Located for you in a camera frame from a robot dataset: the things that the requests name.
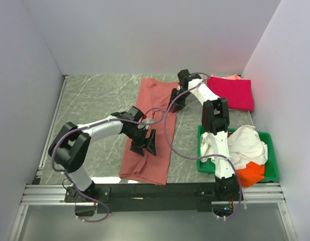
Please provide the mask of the green plastic bin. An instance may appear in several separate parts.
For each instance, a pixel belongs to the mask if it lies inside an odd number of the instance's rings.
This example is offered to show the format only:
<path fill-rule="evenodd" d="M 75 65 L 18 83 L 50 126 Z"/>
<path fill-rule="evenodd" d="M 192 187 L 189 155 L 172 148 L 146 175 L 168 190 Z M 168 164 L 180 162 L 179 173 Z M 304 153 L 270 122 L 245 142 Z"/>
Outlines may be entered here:
<path fill-rule="evenodd" d="M 259 138 L 267 145 L 268 157 L 265 164 L 264 179 L 263 182 L 278 182 L 278 168 L 276 163 L 276 157 L 274 153 L 272 138 L 269 133 L 258 132 Z M 215 164 L 211 162 L 210 158 L 206 162 L 201 162 L 200 159 L 197 160 L 197 170 L 202 173 L 214 174 Z"/>

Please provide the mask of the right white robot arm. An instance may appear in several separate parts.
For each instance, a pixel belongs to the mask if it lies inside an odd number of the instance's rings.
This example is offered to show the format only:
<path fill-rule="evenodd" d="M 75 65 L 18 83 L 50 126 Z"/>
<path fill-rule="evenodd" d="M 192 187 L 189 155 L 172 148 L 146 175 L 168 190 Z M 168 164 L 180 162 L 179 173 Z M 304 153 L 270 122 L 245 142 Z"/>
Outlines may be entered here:
<path fill-rule="evenodd" d="M 226 98 L 214 94 L 199 73 L 191 74 L 187 69 L 177 74 L 179 84 L 172 89 L 167 112 L 177 112 L 185 107 L 186 98 L 193 94 L 202 104 L 201 125 L 207 134 L 212 154 L 202 154 L 203 158 L 213 157 L 215 162 L 215 196 L 219 200 L 228 199 L 239 190 L 238 175 L 230 161 L 228 148 L 229 108 Z"/>

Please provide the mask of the white t shirt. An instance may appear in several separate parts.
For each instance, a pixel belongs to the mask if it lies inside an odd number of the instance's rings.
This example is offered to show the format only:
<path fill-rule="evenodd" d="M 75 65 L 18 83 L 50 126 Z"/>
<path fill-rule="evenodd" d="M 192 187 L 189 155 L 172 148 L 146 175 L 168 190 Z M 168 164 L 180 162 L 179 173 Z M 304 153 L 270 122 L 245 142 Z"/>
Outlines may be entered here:
<path fill-rule="evenodd" d="M 228 137 L 230 160 L 235 169 L 247 168 L 249 163 L 259 166 L 268 160 L 268 147 L 260 140 L 254 126 L 241 126 Z"/>

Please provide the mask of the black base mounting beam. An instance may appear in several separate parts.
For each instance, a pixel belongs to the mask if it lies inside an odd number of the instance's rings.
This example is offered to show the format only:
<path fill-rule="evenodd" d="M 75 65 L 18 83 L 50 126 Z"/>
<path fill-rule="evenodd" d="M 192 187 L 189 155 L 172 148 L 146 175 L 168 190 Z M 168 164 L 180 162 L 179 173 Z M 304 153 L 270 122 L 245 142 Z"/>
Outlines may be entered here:
<path fill-rule="evenodd" d="M 75 214 L 79 218 L 93 216 L 94 213 L 109 214 L 125 211 L 170 211 L 197 210 L 212 212 L 212 203 L 222 201 L 233 203 L 242 201 L 242 188 L 228 199 L 219 200 L 215 196 L 215 182 L 168 183 L 164 186 L 133 184 L 95 184 L 97 198 L 85 196 L 76 187 L 68 186 L 64 201 L 75 203 Z"/>

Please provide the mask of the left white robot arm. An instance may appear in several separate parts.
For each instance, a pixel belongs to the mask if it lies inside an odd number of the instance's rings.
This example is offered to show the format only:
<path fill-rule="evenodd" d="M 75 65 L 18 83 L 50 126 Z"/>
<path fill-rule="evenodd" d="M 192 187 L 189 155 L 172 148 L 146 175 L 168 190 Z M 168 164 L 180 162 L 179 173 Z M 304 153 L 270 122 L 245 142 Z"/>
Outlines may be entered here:
<path fill-rule="evenodd" d="M 124 134 L 131 140 L 132 152 L 143 157 L 144 151 L 148 151 L 156 156 L 156 130 L 149 130 L 149 126 L 156 123 L 135 106 L 84 125 L 67 122 L 52 142 L 49 155 L 77 187 L 77 197 L 88 202 L 97 198 L 95 183 L 83 167 L 89 145 L 109 136 Z"/>

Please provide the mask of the aluminium rail frame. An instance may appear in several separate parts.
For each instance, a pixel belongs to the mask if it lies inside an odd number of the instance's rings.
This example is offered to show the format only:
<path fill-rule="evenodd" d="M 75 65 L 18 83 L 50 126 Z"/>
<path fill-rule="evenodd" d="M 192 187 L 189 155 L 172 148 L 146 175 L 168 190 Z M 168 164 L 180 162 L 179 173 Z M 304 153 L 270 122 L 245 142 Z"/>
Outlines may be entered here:
<path fill-rule="evenodd" d="M 279 183 L 242 189 L 230 218 L 216 216 L 216 202 L 204 183 L 165 186 L 101 180 L 108 188 L 106 219 L 80 220 L 76 209 L 89 202 L 68 202 L 61 185 L 28 185 L 10 240 L 297 240 Z"/>

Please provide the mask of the orange t shirt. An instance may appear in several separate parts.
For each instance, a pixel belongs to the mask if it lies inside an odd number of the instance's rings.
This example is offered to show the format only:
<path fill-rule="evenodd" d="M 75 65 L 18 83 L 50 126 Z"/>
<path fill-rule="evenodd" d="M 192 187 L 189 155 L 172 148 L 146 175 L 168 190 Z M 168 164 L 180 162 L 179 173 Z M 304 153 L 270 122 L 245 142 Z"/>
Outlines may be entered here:
<path fill-rule="evenodd" d="M 237 170 L 242 187 L 250 187 L 264 179 L 265 165 L 250 162 L 246 168 Z"/>

